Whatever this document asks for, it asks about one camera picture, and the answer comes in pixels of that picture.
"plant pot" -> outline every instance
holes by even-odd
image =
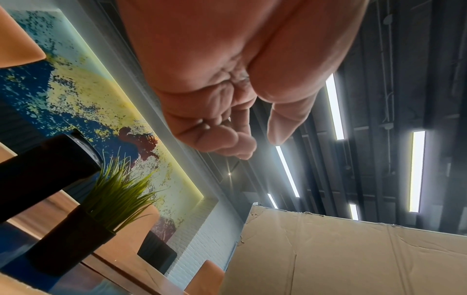
[[[101,157],[77,130],[0,163],[0,223],[101,166]]]
[[[29,251],[5,265],[1,272],[48,291],[64,274],[114,236],[115,233],[98,224],[78,206]]]

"brick wall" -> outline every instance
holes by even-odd
[[[225,199],[219,200],[206,216],[212,204],[213,200],[200,201],[167,243],[179,256],[166,275],[182,290],[206,260],[225,269],[240,238],[243,222],[232,205]],[[204,216],[204,222],[196,230]]]

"wooden table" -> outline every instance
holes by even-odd
[[[16,154],[0,143],[0,162]],[[79,204],[64,191],[48,197],[8,222],[41,239]],[[186,293],[149,265],[118,234],[83,263],[134,295],[183,295]]]

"cardboard box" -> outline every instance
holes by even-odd
[[[222,295],[467,294],[467,237],[253,206]]]

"white brick wall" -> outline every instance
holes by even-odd
[[[202,214],[205,212],[203,207],[207,206],[201,204],[200,208],[195,208],[195,211]],[[192,220],[196,222],[196,215],[193,214],[183,223],[189,223]],[[206,260],[211,260],[220,268],[225,269],[233,248],[240,238],[243,222],[227,200],[220,200],[186,247],[183,245],[186,240],[181,238],[183,233],[175,237],[180,229],[183,230],[182,226],[180,225],[167,244],[177,254],[183,248],[185,250],[174,262],[167,277],[184,290]]]

